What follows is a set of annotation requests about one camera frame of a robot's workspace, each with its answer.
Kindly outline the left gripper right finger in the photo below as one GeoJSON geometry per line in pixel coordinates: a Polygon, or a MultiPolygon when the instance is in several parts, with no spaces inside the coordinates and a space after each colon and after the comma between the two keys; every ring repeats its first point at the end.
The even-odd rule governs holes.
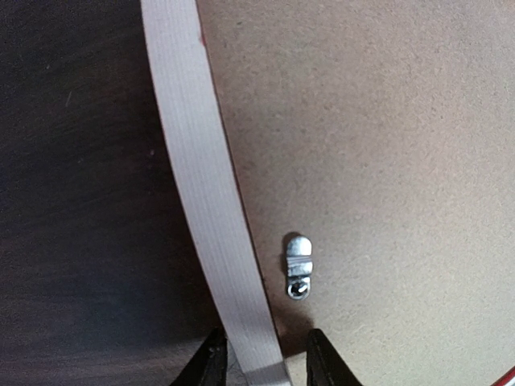
{"type": "Polygon", "coordinates": [[[307,335],[307,385],[362,385],[320,329],[312,329],[307,335]]]}

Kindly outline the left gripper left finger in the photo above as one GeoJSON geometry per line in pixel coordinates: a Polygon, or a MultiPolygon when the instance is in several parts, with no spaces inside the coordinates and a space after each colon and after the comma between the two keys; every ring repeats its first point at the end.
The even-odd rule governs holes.
{"type": "Polygon", "coordinates": [[[228,344],[225,332],[215,328],[171,386],[225,386],[227,367],[228,344]]]}

